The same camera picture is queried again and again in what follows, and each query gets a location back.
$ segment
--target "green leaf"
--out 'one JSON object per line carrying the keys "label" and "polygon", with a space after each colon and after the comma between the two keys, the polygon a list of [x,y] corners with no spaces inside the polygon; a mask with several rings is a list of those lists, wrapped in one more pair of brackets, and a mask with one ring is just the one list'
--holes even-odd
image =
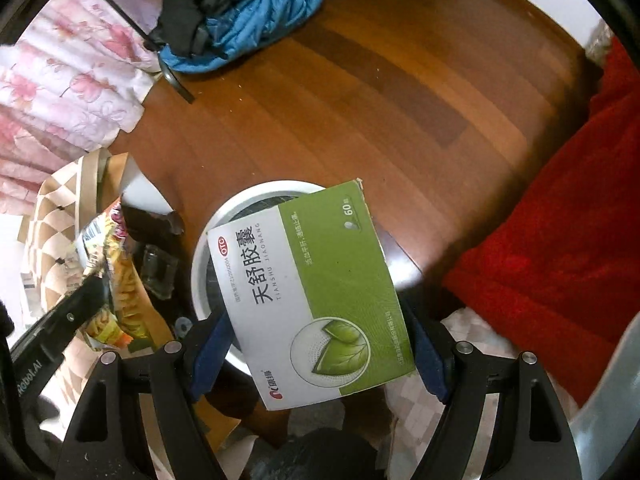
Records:
{"label": "green leaf", "polygon": [[360,338],[360,330],[354,327],[352,324],[346,321],[340,321],[334,319],[327,323],[322,329],[328,333],[334,339],[340,340],[343,343],[355,343]]}
{"label": "green leaf", "polygon": [[355,343],[344,343],[331,339],[322,350],[322,354],[313,369],[321,375],[347,375],[360,370],[369,359],[369,348],[362,336]]}

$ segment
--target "red oval otc label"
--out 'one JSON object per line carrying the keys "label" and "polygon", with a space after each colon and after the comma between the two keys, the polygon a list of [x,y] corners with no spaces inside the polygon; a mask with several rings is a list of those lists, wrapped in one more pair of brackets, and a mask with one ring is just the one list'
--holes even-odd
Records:
{"label": "red oval otc label", "polygon": [[229,252],[229,249],[226,246],[226,240],[222,236],[218,238],[218,249],[220,250],[220,254],[223,256],[226,256]]}

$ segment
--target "red blanket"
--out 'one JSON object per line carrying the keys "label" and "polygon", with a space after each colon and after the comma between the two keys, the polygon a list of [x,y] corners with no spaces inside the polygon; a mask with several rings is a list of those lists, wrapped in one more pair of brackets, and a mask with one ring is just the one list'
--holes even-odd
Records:
{"label": "red blanket", "polygon": [[588,122],[444,286],[587,400],[640,310],[640,73],[617,41]]}

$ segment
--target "pink floral fabric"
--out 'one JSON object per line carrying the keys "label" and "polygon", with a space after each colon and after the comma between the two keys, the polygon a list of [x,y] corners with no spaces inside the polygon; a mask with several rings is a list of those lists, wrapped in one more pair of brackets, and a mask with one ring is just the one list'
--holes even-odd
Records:
{"label": "pink floral fabric", "polygon": [[158,70],[104,0],[50,0],[0,46],[0,213],[30,214],[49,174],[130,132]]}

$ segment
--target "blue garment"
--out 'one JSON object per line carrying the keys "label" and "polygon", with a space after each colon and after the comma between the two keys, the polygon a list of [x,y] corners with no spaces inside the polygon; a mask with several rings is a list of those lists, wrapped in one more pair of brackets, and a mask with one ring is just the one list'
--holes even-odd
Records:
{"label": "blue garment", "polygon": [[218,18],[208,18],[207,28],[213,45],[226,54],[174,56],[169,46],[160,56],[176,72],[204,73],[220,68],[248,52],[267,46],[286,36],[320,7],[322,0],[239,0]]}

